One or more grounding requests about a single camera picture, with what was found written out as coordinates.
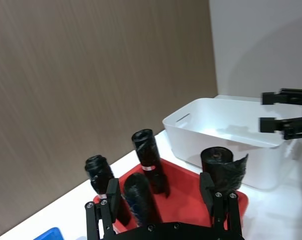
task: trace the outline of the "black plastic bag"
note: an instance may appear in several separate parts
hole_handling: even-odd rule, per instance
[[[101,155],[90,157],[85,162],[85,171],[87,172],[93,189],[96,191],[98,197],[106,199],[106,190],[110,179],[114,178],[110,165],[107,163],[106,158]],[[124,225],[128,225],[131,220],[130,211],[121,197],[119,202],[119,209],[116,218]]]
[[[201,152],[203,172],[208,172],[215,185],[214,191],[227,195],[240,188],[246,173],[248,154],[233,161],[233,153],[221,146],[211,147]]]
[[[170,186],[162,168],[153,131],[151,129],[140,130],[133,134],[132,141],[153,193],[165,193],[166,197],[168,197]]]
[[[145,175],[134,173],[127,178],[124,183],[124,197],[138,227],[162,222]]]

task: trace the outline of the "white storage basket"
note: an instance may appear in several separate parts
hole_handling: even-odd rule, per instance
[[[302,116],[302,106],[218,98],[197,99],[163,120],[173,154],[201,167],[200,153],[210,147],[226,147],[234,159],[247,153],[243,183],[259,189],[275,187],[292,167],[296,140],[277,133],[259,132],[260,117],[278,119]]]

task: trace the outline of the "brown wall panel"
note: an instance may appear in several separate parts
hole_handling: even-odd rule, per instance
[[[0,234],[216,94],[207,0],[1,0]]]

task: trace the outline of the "white table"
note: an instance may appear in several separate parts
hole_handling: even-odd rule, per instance
[[[174,157],[166,132],[156,136],[162,158],[200,173],[199,167]],[[134,151],[111,165],[116,178],[138,164]],[[250,200],[244,217],[246,240],[302,240],[302,160],[283,183],[265,192],[243,185],[240,189]],[[84,205],[96,195],[89,180],[0,236],[0,240],[32,240],[52,227],[58,227],[66,240],[86,239]]]

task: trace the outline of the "blue container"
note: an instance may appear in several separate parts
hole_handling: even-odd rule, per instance
[[[42,233],[40,236],[36,237],[34,240],[64,240],[60,229],[53,227]]]

